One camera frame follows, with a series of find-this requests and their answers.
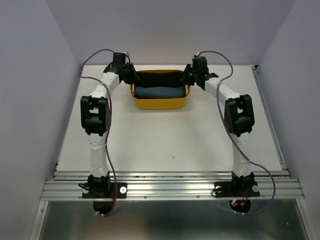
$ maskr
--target blue cushion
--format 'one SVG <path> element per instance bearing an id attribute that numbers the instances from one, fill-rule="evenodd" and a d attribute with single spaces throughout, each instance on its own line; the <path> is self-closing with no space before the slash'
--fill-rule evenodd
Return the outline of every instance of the blue cushion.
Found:
<path id="1" fill-rule="evenodd" d="M 184 89 L 182 87 L 141 87 L 137 86 L 133 92 L 138 99 L 178 99 L 183 98 Z"/>

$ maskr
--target white platform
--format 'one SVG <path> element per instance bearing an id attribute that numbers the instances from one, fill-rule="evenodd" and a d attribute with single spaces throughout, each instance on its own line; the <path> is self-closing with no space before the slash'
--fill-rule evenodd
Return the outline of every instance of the white platform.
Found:
<path id="1" fill-rule="evenodd" d="M 101 79 L 105 66 L 85 66 L 83 75 Z M 136 70 L 177 69 L 183 65 L 141 65 Z M 220 78 L 229 66 L 209 66 Z M 251 134 L 250 157 L 270 171 L 280 171 L 279 156 L 269 129 L 251 66 L 234 66 L 234 75 L 225 81 L 231 89 L 252 97 L 255 125 Z M 87 135 L 81 127 L 80 98 L 89 95 L 97 82 L 82 79 L 71 113 L 58 171 L 89 171 Z M 116 171 L 180 172 L 231 171 L 232 143 L 222 125 L 216 99 L 201 88 L 191 88 L 184 108 L 140 110 L 124 82 L 112 94 L 112 124 L 108 140 Z"/>

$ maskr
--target gray wall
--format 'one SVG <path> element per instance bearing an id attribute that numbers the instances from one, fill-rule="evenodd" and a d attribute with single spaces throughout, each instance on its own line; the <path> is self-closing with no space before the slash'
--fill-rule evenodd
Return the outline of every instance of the gray wall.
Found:
<path id="1" fill-rule="evenodd" d="M 258 68 L 291 174 L 320 226 L 320 1 L 297 0 Z"/>
<path id="2" fill-rule="evenodd" d="M 44 0 L 1 0 L 0 29 L 0 238 L 29 239 L 78 64 Z"/>
<path id="3" fill-rule="evenodd" d="M 294 0 L 46 0 L 77 60 L 101 48 L 136 64 L 185 64 L 203 50 L 257 64 Z M 91 63 L 109 63 L 101 53 Z M 226 64 L 221 57 L 210 63 Z"/>

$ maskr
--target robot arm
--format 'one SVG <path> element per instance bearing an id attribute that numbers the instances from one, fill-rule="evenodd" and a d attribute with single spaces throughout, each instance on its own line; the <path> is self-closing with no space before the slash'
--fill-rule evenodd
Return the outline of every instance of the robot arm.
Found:
<path id="1" fill-rule="evenodd" d="M 109 198 L 112 191 L 106 158 L 106 138 L 111 126 L 110 94 L 121 83 L 134 83 L 139 78 L 132 63 L 126 63 L 127 53 L 115 52 L 112 63 L 103 71 L 101 84 L 80 100 L 81 125 L 87 133 L 90 148 L 90 174 L 82 186 L 84 198 Z"/>
<path id="2" fill-rule="evenodd" d="M 120 84 L 119 75 L 114 72 L 103 73 L 102 83 L 110 94 Z M 98 85 L 89 96 L 81 98 L 81 124 L 87 133 L 90 147 L 90 175 L 94 178 L 109 175 L 106 159 L 106 137 L 110 130 L 111 113 L 107 99 L 107 90 L 103 84 Z"/>
<path id="3" fill-rule="evenodd" d="M 192 86 L 196 83 L 205 92 L 217 98 L 220 80 L 215 73 L 209 73 L 207 60 L 203 56 L 192 59 L 192 65 L 186 66 L 181 81 Z M 220 103 L 224 105 L 223 121 L 227 131 L 248 156 L 250 134 L 255 124 L 252 99 L 247 94 L 240 95 L 224 84 L 220 85 L 218 94 Z M 260 193 L 251 163 L 244 158 L 235 145 L 232 145 L 232 151 L 232 180 L 231 182 L 215 182 L 216 186 L 220 186 L 220 190 L 215 192 L 215 196 L 218 198 L 243 197 L 244 194 L 249 193 L 251 197 L 258 197 Z"/>
<path id="4" fill-rule="evenodd" d="M 217 98 L 217 86 L 219 83 L 219 78 L 211 78 L 204 83 L 204 90 Z M 241 99 L 239 93 L 233 91 L 228 86 L 221 84 L 219 87 L 219 101 L 225 107 L 229 108 L 229 103 L 234 102 L 234 100 Z M 250 135 L 251 132 L 244 132 L 237 136 L 237 133 L 231 132 L 232 138 L 235 140 L 238 146 L 240 146 L 241 150 L 249 157 L 250 155 Z M 252 166 L 250 162 L 248 162 L 244 156 L 239 152 L 234 144 L 232 144 L 233 151 L 233 168 L 232 172 L 237 177 L 246 177 L 252 173 Z"/>

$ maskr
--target yellow bin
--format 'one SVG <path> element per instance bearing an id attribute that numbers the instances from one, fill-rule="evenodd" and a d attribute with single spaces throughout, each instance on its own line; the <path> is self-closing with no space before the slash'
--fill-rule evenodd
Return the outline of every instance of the yellow bin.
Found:
<path id="1" fill-rule="evenodd" d="M 141 70 L 142 73 L 158 73 L 165 74 L 171 72 L 182 72 L 181 70 Z M 136 85 L 130 85 L 130 92 L 132 98 L 139 109 L 144 110 L 166 110 L 166 109 L 181 109 L 186 104 L 190 93 L 190 86 L 183 85 L 183 97 L 181 98 L 164 98 L 164 99 L 140 99 L 136 98 L 134 91 L 136 90 Z"/>

